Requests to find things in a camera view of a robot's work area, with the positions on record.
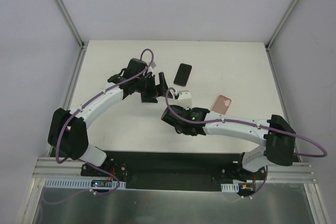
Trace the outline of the black smartphone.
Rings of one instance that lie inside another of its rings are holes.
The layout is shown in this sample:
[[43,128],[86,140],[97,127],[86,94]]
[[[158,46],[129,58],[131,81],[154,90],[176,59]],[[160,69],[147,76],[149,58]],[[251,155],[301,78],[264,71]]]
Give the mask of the black smartphone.
[[192,66],[181,63],[176,72],[173,83],[177,86],[185,87],[192,71]]

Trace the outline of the pink phone case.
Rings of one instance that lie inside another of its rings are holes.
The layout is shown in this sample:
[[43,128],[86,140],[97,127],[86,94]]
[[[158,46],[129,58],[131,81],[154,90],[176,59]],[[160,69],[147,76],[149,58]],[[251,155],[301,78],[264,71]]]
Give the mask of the pink phone case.
[[224,95],[219,95],[214,101],[211,111],[214,111],[219,114],[226,114],[229,106],[231,105],[232,100]]

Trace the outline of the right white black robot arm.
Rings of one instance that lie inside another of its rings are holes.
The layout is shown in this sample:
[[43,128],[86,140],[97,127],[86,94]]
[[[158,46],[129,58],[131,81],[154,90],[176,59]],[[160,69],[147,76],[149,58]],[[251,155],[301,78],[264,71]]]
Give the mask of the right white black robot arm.
[[236,164],[225,169],[231,179],[245,182],[265,166],[293,164],[295,132],[282,116],[273,114],[268,120],[238,119],[204,108],[171,105],[161,120],[174,127],[178,134],[222,135],[257,144],[253,150],[241,153]]

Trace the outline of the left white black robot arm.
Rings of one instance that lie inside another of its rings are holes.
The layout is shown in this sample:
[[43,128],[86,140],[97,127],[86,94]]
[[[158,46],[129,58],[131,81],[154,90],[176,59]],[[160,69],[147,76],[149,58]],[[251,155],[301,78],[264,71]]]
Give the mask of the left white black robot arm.
[[126,68],[111,76],[88,101],[70,110],[58,108],[53,113],[48,144],[55,149],[56,156],[62,154],[65,159],[90,164],[99,176],[113,173],[112,159],[89,143],[88,127],[111,106],[136,92],[140,93],[142,102],[156,103],[167,90],[163,72],[155,75],[146,62],[132,58]]

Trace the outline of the metal front sheet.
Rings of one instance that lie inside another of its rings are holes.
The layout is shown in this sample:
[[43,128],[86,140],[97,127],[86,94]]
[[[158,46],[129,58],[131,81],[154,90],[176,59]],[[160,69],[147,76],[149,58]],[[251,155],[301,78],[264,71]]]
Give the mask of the metal front sheet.
[[19,223],[329,223],[317,186],[276,183],[241,198],[233,193],[44,187],[31,181]]

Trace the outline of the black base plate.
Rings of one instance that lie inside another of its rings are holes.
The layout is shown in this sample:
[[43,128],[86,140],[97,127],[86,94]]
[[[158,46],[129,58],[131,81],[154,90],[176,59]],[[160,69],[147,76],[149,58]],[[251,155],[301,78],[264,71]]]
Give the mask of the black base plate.
[[107,187],[112,182],[127,189],[173,191],[220,191],[234,181],[252,186],[266,178],[272,165],[262,158],[252,170],[243,168],[242,154],[158,153],[107,151],[101,166],[88,162],[81,166],[80,176],[99,177],[94,188]]

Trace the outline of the left aluminium frame post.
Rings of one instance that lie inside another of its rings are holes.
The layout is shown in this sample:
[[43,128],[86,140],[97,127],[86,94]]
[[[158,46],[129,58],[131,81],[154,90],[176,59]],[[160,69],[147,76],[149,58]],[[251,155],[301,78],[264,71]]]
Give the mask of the left aluminium frame post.
[[58,11],[60,12],[65,24],[67,25],[70,33],[72,34],[73,38],[75,39],[76,43],[78,44],[80,49],[86,48],[86,42],[82,39],[82,37],[79,34],[79,31],[71,18],[63,0],[53,0]]

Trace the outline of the aluminium frame post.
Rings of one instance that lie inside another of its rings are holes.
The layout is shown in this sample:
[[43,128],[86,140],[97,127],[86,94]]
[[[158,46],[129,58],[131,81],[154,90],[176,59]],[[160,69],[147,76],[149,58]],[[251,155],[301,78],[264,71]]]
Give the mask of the aluminium frame post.
[[266,51],[268,52],[275,41],[277,40],[278,36],[280,35],[281,31],[284,29],[286,23],[290,19],[290,16],[294,13],[296,10],[298,4],[300,3],[301,0],[291,0],[288,7],[286,8],[284,14],[282,15],[279,23],[277,24],[274,32],[272,33],[270,39],[268,42],[265,44]]
[[86,48],[86,42],[82,39],[82,37],[79,34],[79,31],[71,18],[63,0],[53,0],[58,11],[60,12],[65,24],[67,25],[70,33],[72,34],[73,38],[75,39],[76,43],[78,44],[80,49]]

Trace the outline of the right aluminium frame post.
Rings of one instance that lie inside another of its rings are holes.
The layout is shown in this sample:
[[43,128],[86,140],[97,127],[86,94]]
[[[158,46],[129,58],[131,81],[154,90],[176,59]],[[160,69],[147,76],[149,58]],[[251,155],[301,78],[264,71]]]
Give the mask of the right aluminium frame post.
[[277,24],[274,32],[272,33],[270,39],[268,42],[265,44],[266,51],[268,52],[275,41],[277,40],[278,36],[280,35],[281,31],[284,29],[286,23],[290,19],[290,16],[294,13],[296,10],[298,4],[300,3],[301,0],[291,0],[288,7],[286,8],[284,14],[282,15],[279,23]]

